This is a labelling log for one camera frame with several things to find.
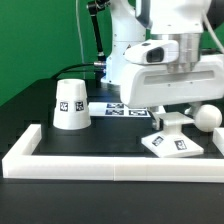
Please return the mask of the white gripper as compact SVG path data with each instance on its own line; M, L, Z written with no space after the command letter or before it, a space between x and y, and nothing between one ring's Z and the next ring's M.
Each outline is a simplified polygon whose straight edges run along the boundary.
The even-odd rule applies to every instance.
M155 106L200 102L224 96L224 55L205 55L191 72L169 73L165 65L125 66L120 99L129 108L147 108L152 127L162 126Z

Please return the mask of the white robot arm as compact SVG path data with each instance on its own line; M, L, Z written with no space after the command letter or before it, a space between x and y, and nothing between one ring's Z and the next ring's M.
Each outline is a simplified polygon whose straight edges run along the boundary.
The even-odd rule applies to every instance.
M224 97L224 49L202 54L201 34L211 32L212 6L221 0L111 0L112 52L101 82L120 91L131 109Z

